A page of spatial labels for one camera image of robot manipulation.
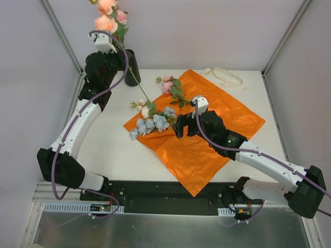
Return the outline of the cream lace ribbon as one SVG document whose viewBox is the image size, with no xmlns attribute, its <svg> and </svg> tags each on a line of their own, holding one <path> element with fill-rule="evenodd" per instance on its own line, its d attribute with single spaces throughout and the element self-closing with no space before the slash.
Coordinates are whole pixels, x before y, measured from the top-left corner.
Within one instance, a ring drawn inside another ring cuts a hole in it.
<svg viewBox="0 0 331 248">
<path fill-rule="evenodd" d="M 244 86 L 244 81 L 241 77 L 223 68 L 206 68 L 199 75 L 220 88 L 236 88 L 243 91 L 248 89 Z"/>
</svg>

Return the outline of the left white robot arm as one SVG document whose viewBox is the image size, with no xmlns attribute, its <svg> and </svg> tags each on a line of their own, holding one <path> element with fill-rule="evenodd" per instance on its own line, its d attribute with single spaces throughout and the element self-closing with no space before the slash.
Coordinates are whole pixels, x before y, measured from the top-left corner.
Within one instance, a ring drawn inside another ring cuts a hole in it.
<svg viewBox="0 0 331 248">
<path fill-rule="evenodd" d="M 107 177 L 89 172 L 78 161 L 81 145 L 94 121 L 107 105 L 118 71 L 129 69 L 129 58 L 124 46 L 110 33 L 91 31 L 89 37 L 98 51 L 86 58 L 85 82 L 76 109 L 56 141 L 48 149 L 41 148 L 37 161 L 45 181 L 70 189 L 91 191 L 98 201 L 109 196 Z"/>
</svg>

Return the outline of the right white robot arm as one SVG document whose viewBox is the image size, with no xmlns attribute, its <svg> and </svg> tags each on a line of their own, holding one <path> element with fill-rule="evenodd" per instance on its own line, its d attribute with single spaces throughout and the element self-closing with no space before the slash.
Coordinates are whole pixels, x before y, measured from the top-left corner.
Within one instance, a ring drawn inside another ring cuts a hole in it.
<svg viewBox="0 0 331 248">
<path fill-rule="evenodd" d="M 215 111 L 208 110 L 208 101 L 203 96 L 194 97 L 190 104 L 194 111 L 179 115 L 173 125 L 177 138 L 183 137 L 187 127 L 188 136 L 203 138 L 220 156 L 249 165 L 274 179 L 265 182 L 241 177 L 233 190 L 237 203 L 260 199 L 286 204 L 308 219 L 322 212 L 322 199 L 330 197 L 330 193 L 319 168 L 295 165 L 263 151 L 245 136 L 228 129 Z"/>
</svg>

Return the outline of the pink and blue flower bouquet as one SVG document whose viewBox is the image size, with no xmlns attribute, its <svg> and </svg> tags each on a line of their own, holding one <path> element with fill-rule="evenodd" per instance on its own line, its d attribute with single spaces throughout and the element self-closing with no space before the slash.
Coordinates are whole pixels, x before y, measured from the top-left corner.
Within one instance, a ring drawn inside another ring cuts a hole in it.
<svg viewBox="0 0 331 248">
<path fill-rule="evenodd" d="M 157 114 L 152 118 L 138 118 L 136 120 L 136 127 L 129 132 L 129 136 L 132 140 L 136 140 L 139 136 L 144 137 L 152 132 L 158 131 L 161 133 L 175 124 L 176 118 L 175 109 L 167 106 L 163 111 L 157 111 Z"/>
</svg>

